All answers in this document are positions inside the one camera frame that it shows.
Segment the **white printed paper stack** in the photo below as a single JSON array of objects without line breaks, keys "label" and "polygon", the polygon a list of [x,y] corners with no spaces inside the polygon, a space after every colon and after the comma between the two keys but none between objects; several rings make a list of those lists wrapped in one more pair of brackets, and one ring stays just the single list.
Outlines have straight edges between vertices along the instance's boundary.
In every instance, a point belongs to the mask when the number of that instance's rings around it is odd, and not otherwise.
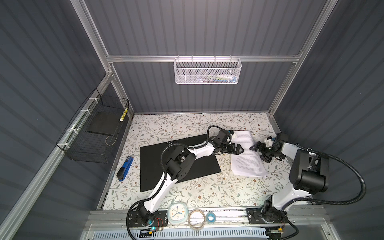
[{"label": "white printed paper stack", "polygon": [[268,176],[260,154],[250,150],[250,147],[252,147],[255,142],[249,131],[234,131],[232,143],[241,145],[244,149],[243,153],[232,155],[231,168],[234,175],[253,178],[266,178]]}]

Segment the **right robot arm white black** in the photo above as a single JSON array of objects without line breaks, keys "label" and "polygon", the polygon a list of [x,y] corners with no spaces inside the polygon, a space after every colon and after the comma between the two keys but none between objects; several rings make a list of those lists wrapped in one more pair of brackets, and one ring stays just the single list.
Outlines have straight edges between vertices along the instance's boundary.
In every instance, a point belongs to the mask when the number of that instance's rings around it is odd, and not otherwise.
[{"label": "right robot arm white black", "polygon": [[[289,224],[295,231],[285,236],[286,240],[299,234],[299,229],[288,219],[291,205],[305,201],[323,205],[351,205],[360,201],[367,192],[362,175],[348,162],[336,156],[305,148],[288,142],[288,135],[278,133],[276,137],[267,137],[249,148],[261,155],[261,159],[270,163],[273,158],[280,161],[292,160],[289,174],[290,182],[278,193],[269,196],[262,207],[247,208],[248,221],[254,224]],[[330,160],[335,160],[350,169],[358,178],[361,190],[358,195],[345,201],[327,201],[312,199],[311,195],[325,192],[329,187]]]}]

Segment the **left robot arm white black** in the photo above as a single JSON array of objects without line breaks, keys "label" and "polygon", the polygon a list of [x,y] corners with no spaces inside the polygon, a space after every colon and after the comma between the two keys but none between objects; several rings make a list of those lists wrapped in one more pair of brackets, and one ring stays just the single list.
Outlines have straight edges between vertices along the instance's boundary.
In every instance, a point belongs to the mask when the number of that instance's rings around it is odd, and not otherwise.
[{"label": "left robot arm white black", "polygon": [[136,239],[130,230],[130,213],[135,211],[144,226],[149,227],[153,223],[165,195],[169,193],[174,184],[184,179],[195,160],[217,153],[230,155],[244,153],[245,150],[241,144],[232,142],[234,137],[234,131],[211,125],[207,129],[206,140],[199,145],[187,146],[182,143],[174,143],[165,147],[160,156],[162,177],[149,197],[133,203],[127,212],[126,227],[129,237],[132,240]]}]

